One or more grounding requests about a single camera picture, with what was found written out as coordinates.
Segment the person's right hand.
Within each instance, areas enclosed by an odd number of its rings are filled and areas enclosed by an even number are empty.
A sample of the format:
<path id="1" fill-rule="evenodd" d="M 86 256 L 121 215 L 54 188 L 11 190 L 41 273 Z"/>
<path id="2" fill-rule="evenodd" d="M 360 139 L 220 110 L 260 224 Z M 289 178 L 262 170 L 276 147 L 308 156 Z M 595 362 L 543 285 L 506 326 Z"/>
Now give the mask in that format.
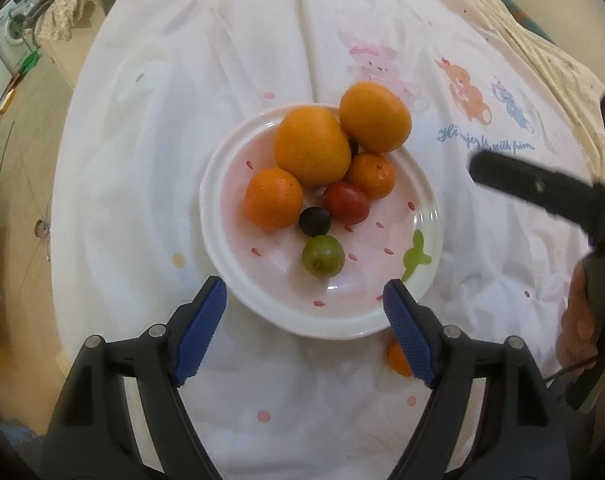
<path id="1" fill-rule="evenodd" d="M 582 262 L 577 263 L 573 271 L 555 350 L 561 367 L 576 365 L 598 353 L 595 345 L 595 318 L 587 299 L 587 278 Z"/>

